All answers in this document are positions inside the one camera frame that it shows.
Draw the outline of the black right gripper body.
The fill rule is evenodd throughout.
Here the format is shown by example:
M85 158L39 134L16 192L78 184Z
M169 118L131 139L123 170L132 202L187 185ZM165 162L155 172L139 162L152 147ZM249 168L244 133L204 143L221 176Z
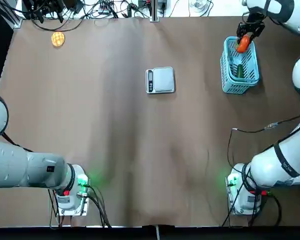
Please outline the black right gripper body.
M257 23L264 23L265 16L262 13L245 12L241 16L241 22L244 24L244 34L251 33L251 26Z

